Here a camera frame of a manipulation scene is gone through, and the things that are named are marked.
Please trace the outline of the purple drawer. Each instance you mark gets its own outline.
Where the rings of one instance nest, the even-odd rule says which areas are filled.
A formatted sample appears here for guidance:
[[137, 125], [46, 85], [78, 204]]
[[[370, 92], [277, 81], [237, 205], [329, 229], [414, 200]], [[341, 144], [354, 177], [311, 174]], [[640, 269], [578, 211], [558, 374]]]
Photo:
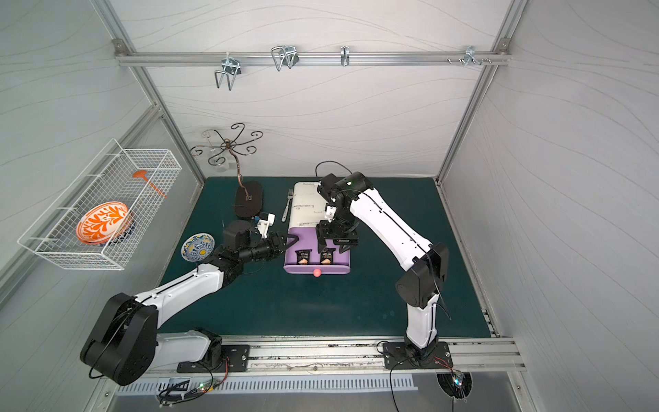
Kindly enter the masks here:
[[320, 249], [315, 228], [290, 228], [288, 235], [283, 264], [286, 273], [314, 277], [350, 273], [350, 251], [340, 252], [331, 240], [326, 240]]

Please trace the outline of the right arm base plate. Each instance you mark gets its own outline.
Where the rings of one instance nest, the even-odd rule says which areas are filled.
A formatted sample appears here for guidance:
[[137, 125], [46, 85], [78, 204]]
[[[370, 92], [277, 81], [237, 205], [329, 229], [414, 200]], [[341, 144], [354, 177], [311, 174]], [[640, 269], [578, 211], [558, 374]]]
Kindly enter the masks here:
[[387, 370], [453, 369], [449, 345], [438, 340], [419, 350], [412, 343], [381, 341], [377, 351], [384, 359]]

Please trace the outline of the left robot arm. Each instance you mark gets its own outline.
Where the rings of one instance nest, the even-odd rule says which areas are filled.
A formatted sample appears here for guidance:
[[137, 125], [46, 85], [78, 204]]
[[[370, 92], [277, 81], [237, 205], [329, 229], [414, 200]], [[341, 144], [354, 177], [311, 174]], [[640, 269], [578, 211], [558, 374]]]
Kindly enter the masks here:
[[245, 264], [275, 259], [299, 240], [295, 234], [277, 232], [256, 244], [244, 233], [239, 239], [235, 247], [216, 247], [194, 269], [169, 283], [137, 295], [111, 297], [80, 353], [89, 378], [106, 377], [128, 386], [149, 370], [180, 363], [198, 362], [211, 372], [220, 368], [227, 359], [221, 336], [205, 329], [166, 334], [159, 329], [204, 296], [227, 288], [243, 274]]

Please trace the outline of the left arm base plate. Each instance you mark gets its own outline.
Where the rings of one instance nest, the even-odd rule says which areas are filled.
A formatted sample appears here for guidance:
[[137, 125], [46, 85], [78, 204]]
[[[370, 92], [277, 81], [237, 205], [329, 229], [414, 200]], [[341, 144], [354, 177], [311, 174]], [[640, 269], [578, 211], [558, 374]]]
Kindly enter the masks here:
[[246, 344], [216, 345], [210, 348], [204, 357], [197, 362], [180, 362], [178, 374], [202, 374], [211, 371], [243, 373], [247, 371], [251, 347]]

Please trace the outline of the white drawer cabinet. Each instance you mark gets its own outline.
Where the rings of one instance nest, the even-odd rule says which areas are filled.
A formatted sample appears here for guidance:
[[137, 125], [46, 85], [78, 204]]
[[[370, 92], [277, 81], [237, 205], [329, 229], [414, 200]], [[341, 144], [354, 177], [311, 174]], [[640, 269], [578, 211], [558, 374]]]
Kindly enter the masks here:
[[319, 194], [319, 182], [298, 182], [293, 187], [288, 228], [315, 228], [325, 220], [326, 200]]

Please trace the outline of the black cookie packet two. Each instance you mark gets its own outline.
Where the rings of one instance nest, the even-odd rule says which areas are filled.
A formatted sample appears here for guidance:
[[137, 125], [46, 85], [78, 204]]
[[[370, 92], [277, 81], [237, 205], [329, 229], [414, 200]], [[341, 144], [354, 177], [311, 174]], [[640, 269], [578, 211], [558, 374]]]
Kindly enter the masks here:
[[319, 264], [322, 265], [332, 265], [334, 264], [335, 248], [324, 248], [319, 252]]

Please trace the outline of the black cookie packet one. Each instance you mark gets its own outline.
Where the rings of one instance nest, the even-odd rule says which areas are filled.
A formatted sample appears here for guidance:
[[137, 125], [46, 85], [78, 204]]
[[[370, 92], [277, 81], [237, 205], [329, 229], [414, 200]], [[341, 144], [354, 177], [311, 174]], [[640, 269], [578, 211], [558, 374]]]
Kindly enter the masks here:
[[295, 252], [295, 264], [307, 265], [310, 264], [312, 251], [310, 249], [300, 249]]

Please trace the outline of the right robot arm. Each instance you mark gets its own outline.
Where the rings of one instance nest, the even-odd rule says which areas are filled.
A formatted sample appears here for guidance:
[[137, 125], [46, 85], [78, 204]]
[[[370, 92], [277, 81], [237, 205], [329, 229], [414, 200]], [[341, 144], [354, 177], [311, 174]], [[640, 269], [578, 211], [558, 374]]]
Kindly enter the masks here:
[[448, 248], [433, 244], [391, 209], [362, 173], [339, 178], [333, 173], [319, 182], [326, 218], [316, 226], [317, 250], [329, 242], [347, 252], [359, 243], [356, 227], [365, 224], [388, 247], [404, 270], [396, 291], [407, 305], [406, 344], [415, 352], [430, 350], [437, 337], [436, 315], [449, 263]]

